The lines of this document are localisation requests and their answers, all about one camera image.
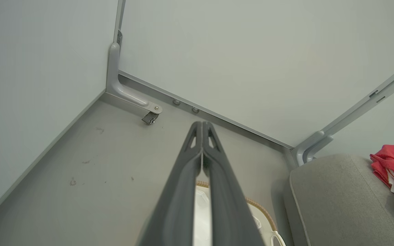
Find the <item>metal bracket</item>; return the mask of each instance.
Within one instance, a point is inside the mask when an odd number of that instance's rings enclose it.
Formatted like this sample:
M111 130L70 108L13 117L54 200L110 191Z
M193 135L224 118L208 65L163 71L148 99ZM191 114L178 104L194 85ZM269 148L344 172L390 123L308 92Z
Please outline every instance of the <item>metal bracket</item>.
M333 141L332 135L325 136L324 131L317 131L305 141L296 146L291 150L291 154L296 161L297 166L311 161L314 155L319 152L328 143Z
M109 63L107 67L106 93L114 95L128 103L136 105L140 108L150 111L152 114L147 114L143 121L147 124L154 123L158 114L162 112L162 107L155 104L144 97L135 93L132 89L122 85L118 80L118 63L119 63L119 44L113 43L109 51Z

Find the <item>stain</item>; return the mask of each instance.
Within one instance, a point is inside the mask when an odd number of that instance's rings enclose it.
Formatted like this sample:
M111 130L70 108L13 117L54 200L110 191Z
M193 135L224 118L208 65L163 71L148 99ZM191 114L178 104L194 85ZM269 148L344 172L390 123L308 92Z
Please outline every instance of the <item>stain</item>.
M100 134L103 134L103 132L104 132L104 129L103 129L103 128L96 127L95 129L97 129L97 131L100 131Z
M74 177L72 177L71 181L69 182L70 186L74 186L77 184L77 181L74 180Z

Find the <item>gray cushion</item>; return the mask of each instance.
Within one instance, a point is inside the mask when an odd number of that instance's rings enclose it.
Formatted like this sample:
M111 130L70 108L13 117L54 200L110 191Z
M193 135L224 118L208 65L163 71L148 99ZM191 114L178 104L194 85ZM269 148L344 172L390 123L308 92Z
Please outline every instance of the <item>gray cushion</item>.
M370 164L337 154L291 172L284 200L296 246L394 245L394 194Z

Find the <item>gray floor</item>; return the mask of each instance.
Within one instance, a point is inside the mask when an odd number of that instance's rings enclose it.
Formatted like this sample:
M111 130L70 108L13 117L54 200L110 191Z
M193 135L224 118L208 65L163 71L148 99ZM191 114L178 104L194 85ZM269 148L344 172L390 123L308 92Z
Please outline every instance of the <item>gray floor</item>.
M133 107L94 103L1 205L0 245L134 245L191 123L202 120L151 100L164 109L151 126ZM243 192L292 245L283 149L215 128Z

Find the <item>white wall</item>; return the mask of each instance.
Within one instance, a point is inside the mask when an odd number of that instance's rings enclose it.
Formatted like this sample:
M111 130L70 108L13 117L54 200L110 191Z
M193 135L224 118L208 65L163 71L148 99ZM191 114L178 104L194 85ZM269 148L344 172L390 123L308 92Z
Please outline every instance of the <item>white wall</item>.
M296 146L394 74L394 0L127 0L120 70Z
M334 134L333 142L316 157L348 153L369 158L383 145L394 145L394 93Z
M0 197L105 89L117 3L0 1Z

